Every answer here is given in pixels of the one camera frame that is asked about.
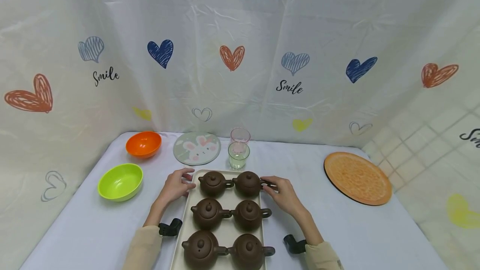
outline bunny coaster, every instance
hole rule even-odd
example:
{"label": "bunny coaster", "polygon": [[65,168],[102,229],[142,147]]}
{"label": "bunny coaster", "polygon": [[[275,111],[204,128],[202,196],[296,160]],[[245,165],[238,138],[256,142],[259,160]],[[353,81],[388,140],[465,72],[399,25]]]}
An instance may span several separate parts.
{"label": "bunny coaster", "polygon": [[173,155],[185,165],[205,165],[220,153],[220,140],[209,133],[191,132],[181,135],[173,146]]}

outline rectangular tray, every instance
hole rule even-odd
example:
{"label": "rectangular tray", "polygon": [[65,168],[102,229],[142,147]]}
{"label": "rectangular tray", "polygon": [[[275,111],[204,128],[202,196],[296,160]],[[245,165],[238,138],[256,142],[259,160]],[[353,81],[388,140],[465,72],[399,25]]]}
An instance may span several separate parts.
{"label": "rectangular tray", "polygon": [[[185,263],[185,260],[183,259],[183,247],[181,246],[181,243],[183,241],[186,241],[194,232],[199,230],[193,223],[193,213],[190,210],[190,208],[195,206],[200,200],[206,198],[206,196],[203,195],[202,192],[200,191],[200,182],[198,181],[198,178],[200,176],[203,176],[205,173],[209,171],[220,172],[225,176],[225,179],[227,180],[236,178],[241,173],[241,172],[234,172],[234,171],[219,171],[219,170],[205,170],[205,169],[195,172],[195,174],[193,175],[192,182],[196,183],[197,187],[189,191],[185,212],[183,213],[183,225],[180,229],[180,232],[177,238],[177,245],[173,253],[173,260],[172,260],[170,270],[184,270],[184,269],[190,270],[190,268]],[[235,187],[226,189],[225,193],[223,193],[223,195],[221,195],[219,198],[216,198],[216,199],[222,205],[222,209],[224,210],[234,210],[235,207],[237,207],[237,204],[240,203],[240,201],[245,200],[245,198],[241,197],[237,193]],[[260,196],[257,196],[255,198],[249,198],[249,199],[255,201],[260,206]],[[230,217],[228,219],[222,219],[221,224],[216,229],[212,230],[212,233],[217,238],[219,246],[232,247],[235,239],[246,232],[237,228],[237,226],[234,224],[233,217]],[[263,223],[262,225],[260,225],[260,228],[249,233],[256,236],[262,242],[262,244],[264,244]],[[217,263],[215,263],[215,265],[211,268],[211,270],[229,270],[229,269],[232,269],[232,270],[236,269],[232,263],[230,255],[223,256],[223,257],[219,256],[217,259]],[[266,270],[265,263],[262,265],[260,269]]]}

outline backdrop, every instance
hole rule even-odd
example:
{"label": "backdrop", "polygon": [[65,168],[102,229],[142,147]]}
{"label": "backdrop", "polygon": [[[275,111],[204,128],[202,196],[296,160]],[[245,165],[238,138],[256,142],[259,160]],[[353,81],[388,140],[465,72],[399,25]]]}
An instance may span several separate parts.
{"label": "backdrop", "polygon": [[0,7],[2,269],[22,264],[122,132],[241,126],[255,140],[362,147],[419,94],[438,111],[435,94],[455,106],[480,78],[477,0]]}

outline brown clay teapot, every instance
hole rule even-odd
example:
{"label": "brown clay teapot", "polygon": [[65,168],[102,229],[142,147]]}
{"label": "brown clay teapot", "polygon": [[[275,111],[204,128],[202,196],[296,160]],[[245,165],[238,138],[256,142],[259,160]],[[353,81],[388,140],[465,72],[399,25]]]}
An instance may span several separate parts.
{"label": "brown clay teapot", "polygon": [[261,180],[258,175],[250,171],[241,173],[237,178],[232,179],[232,181],[237,191],[245,197],[257,196],[262,189],[262,184],[271,186],[270,182]]}
{"label": "brown clay teapot", "polygon": [[218,246],[217,238],[209,231],[194,232],[187,241],[181,243],[183,258],[192,269],[209,269],[219,255],[227,255],[226,247]]}
{"label": "brown clay teapot", "polygon": [[222,219],[232,216],[229,210],[222,210],[221,204],[213,198],[202,199],[190,209],[193,212],[193,222],[203,230],[214,229]]}
{"label": "brown clay teapot", "polygon": [[260,227],[262,219],[272,215],[271,209],[260,209],[255,201],[241,201],[234,210],[230,211],[235,223],[246,231],[253,231]]}
{"label": "brown clay teapot", "polygon": [[275,248],[263,247],[259,239],[246,233],[235,240],[228,253],[238,269],[258,270],[265,263],[265,257],[275,254]]}
{"label": "brown clay teapot", "polygon": [[217,197],[223,194],[226,188],[233,187],[231,180],[225,179],[222,173],[209,171],[198,178],[200,189],[209,197]]}

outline round orange placemat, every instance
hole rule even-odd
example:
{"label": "round orange placemat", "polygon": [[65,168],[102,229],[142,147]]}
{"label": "round orange placemat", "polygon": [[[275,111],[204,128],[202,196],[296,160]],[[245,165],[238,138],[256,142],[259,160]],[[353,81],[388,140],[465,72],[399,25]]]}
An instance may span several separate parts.
{"label": "round orange placemat", "polygon": [[386,204],[392,185],[377,166],[347,152],[331,153],[323,162],[328,179],[339,191],[359,203]]}

